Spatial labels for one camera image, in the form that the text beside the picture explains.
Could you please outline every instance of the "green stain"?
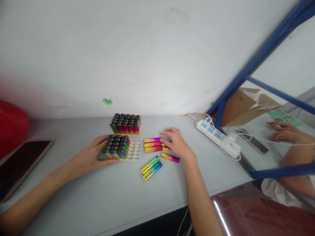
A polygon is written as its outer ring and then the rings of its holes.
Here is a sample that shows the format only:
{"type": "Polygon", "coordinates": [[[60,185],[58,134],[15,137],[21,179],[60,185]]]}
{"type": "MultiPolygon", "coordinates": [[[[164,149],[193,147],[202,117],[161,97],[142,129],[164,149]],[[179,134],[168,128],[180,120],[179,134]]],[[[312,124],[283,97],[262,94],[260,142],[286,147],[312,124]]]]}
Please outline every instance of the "green stain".
{"type": "Polygon", "coordinates": [[[106,105],[111,105],[113,104],[112,98],[110,98],[109,100],[106,98],[103,98],[103,103],[105,103],[106,105]]]}

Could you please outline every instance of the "white wall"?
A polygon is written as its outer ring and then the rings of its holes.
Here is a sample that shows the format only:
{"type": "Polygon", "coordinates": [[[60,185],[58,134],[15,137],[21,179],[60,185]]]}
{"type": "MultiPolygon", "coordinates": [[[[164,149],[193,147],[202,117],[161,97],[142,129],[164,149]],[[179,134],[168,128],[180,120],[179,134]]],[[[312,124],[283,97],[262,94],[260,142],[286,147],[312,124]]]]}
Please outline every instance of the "white wall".
{"type": "MultiPolygon", "coordinates": [[[[297,97],[315,86],[315,17],[298,26],[252,77],[297,97]]],[[[259,88],[246,81],[242,87],[259,88]]],[[[287,101],[262,91],[278,103],[287,101]]]]}
{"type": "Polygon", "coordinates": [[[1,1],[0,99],[32,119],[204,112],[296,2],[1,1]]]}

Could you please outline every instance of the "person's left hand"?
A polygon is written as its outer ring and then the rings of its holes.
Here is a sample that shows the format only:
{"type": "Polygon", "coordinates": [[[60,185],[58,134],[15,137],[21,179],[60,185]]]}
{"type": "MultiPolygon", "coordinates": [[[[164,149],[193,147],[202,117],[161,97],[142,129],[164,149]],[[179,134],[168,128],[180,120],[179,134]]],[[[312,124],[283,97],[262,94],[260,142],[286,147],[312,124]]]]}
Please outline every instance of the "person's left hand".
{"type": "Polygon", "coordinates": [[[290,142],[293,144],[311,144],[314,143],[309,137],[291,132],[278,131],[271,134],[270,139],[275,142],[290,142]]]}
{"type": "Polygon", "coordinates": [[[99,161],[96,158],[98,153],[105,147],[108,138],[108,135],[97,137],[66,164],[57,169],[58,173],[68,182],[101,167],[118,163],[118,160],[99,161]]]}

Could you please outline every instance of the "red floor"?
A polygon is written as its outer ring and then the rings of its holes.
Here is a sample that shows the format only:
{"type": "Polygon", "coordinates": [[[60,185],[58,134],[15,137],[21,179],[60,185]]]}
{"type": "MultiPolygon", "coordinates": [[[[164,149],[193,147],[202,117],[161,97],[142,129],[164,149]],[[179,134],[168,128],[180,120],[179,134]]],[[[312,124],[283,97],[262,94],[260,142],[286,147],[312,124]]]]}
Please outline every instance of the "red floor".
{"type": "Polygon", "coordinates": [[[223,230],[227,236],[315,235],[315,214],[313,213],[287,207],[264,198],[233,199],[216,195],[211,199],[218,205],[226,225],[225,227],[222,224],[223,230]]]}

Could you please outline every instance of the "white cloth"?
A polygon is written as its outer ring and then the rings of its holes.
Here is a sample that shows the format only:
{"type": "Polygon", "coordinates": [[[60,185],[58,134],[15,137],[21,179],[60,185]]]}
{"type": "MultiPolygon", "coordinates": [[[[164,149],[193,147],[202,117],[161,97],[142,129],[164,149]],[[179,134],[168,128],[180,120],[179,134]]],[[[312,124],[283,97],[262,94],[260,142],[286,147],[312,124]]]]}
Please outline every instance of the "white cloth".
{"type": "MultiPolygon", "coordinates": [[[[310,180],[313,187],[315,188],[315,176],[311,175],[310,180]]],[[[275,179],[264,179],[261,187],[264,195],[270,197],[272,200],[277,201],[278,203],[288,207],[302,207],[302,203],[275,179]]]]}

